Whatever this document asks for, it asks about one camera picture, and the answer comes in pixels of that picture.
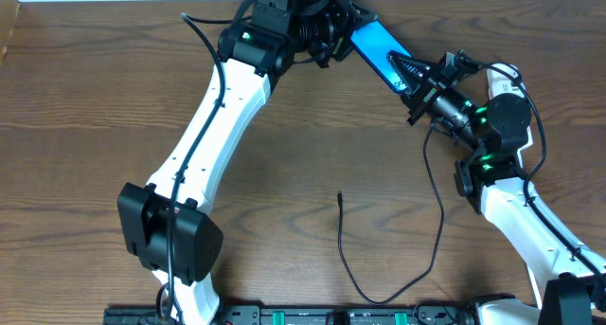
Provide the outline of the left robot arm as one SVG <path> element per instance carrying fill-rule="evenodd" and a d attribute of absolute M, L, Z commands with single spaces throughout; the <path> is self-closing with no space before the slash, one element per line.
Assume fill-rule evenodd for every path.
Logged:
<path fill-rule="evenodd" d="M 278 80 L 305 53 L 327 67 L 353 48 L 376 15 L 351 0 L 243 0 L 208 46 L 205 96 L 167 160 L 144 186 L 126 184 L 117 210 L 127 250 L 160 280 L 154 311 L 178 324 L 208 324 L 220 299 L 211 270 L 223 233 L 211 220 L 224 170 Z"/>

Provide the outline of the blue Galaxy smartphone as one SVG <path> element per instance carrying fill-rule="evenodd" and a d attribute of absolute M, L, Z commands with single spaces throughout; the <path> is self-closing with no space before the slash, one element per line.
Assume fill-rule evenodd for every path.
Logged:
<path fill-rule="evenodd" d="M 356 29 L 350 40 L 360 56 L 395 93 L 404 92 L 407 85 L 390 64 L 388 55 L 395 52 L 410 56 L 410 53 L 379 21 Z"/>

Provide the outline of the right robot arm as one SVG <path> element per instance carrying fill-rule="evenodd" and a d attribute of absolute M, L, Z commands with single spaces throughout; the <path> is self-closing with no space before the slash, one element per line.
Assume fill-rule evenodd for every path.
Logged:
<path fill-rule="evenodd" d="M 400 80 L 410 124 L 429 116 L 471 151 L 455 163 L 458 193 L 496 226 L 526 264 L 539 299 L 529 306 L 506 295 L 474 301 L 462 324 L 596 324 L 605 309 L 605 260 L 550 210 L 526 171 L 522 151 L 540 126 L 519 70 L 481 63 L 464 52 L 437 63 L 397 51 L 386 56 Z"/>

